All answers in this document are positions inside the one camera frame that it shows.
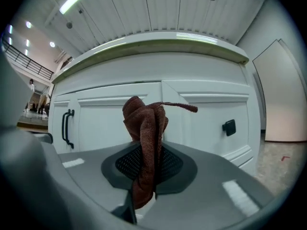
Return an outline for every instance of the balcony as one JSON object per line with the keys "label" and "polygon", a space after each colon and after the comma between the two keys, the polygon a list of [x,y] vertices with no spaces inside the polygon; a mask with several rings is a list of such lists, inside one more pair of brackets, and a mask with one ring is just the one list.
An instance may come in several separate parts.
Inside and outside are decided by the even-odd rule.
{"label": "balcony", "polygon": [[11,60],[17,62],[22,67],[27,68],[28,70],[32,71],[33,73],[38,74],[39,76],[50,80],[52,74],[54,72],[48,70],[47,68],[43,67],[42,65],[38,64],[37,62],[31,60],[29,57],[24,55],[18,49],[10,45],[5,40],[2,41],[5,55],[10,58]]}

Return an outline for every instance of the cabinet door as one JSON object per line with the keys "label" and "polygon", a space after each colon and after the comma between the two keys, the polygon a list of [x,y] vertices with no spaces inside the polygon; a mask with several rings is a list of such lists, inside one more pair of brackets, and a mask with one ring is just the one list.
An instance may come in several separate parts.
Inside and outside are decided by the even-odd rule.
{"label": "cabinet door", "polygon": [[[72,148],[67,145],[66,141],[62,138],[62,118],[68,109],[72,109],[72,99],[74,93],[60,95],[54,98],[50,106],[50,114],[48,117],[48,131],[53,136],[53,145],[57,153],[71,152]],[[71,123],[72,117],[69,117],[68,122],[68,138],[73,139],[73,124]]]}
{"label": "cabinet door", "polygon": [[[197,113],[165,106],[169,119],[164,139],[223,156],[237,166],[253,156],[260,140],[258,106],[253,106],[248,85],[197,80],[162,82],[164,102],[178,102],[198,107]],[[235,120],[236,133],[227,136],[222,125]],[[259,131],[249,131],[258,126]]]}
{"label": "cabinet door", "polygon": [[95,150],[132,141],[124,123],[122,107],[139,96],[145,104],[162,100],[161,83],[136,83],[76,92],[80,105],[78,139],[80,151]]}

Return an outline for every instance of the towel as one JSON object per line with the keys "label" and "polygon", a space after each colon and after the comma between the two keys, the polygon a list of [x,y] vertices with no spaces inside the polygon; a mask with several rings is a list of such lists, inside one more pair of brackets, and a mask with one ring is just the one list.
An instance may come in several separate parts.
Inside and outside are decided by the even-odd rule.
{"label": "towel", "polygon": [[124,124],[133,141],[142,146],[142,167],[132,184],[132,199],[135,209],[147,204],[155,191],[155,171],[160,166],[162,134],[168,124],[162,105],[179,106],[191,112],[197,107],[181,103],[156,102],[145,105],[138,97],[131,97],[123,106]]}

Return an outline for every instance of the black mesh grille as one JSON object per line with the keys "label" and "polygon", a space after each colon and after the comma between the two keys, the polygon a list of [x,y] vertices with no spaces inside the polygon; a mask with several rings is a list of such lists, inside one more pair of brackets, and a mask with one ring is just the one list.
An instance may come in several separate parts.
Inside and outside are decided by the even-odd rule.
{"label": "black mesh grille", "polygon": [[128,178],[134,180],[139,175],[142,161],[142,148],[139,146],[125,156],[117,159],[116,168]]}
{"label": "black mesh grille", "polygon": [[[178,174],[183,166],[181,158],[162,147],[161,170],[157,176],[157,183],[164,182]],[[128,178],[135,180],[139,175],[142,162],[142,148],[137,147],[125,156],[116,160],[116,168]]]}

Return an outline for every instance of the white countertop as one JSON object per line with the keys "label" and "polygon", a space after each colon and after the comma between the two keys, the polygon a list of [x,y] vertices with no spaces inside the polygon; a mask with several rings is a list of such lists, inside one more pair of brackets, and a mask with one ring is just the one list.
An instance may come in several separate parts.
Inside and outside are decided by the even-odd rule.
{"label": "white countertop", "polygon": [[213,37],[186,32],[148,32],[122,37],[85,52],[54,74],[52,83],[100,62],[154,52],[203,54],[242,65],[249,61],[243,49]]}

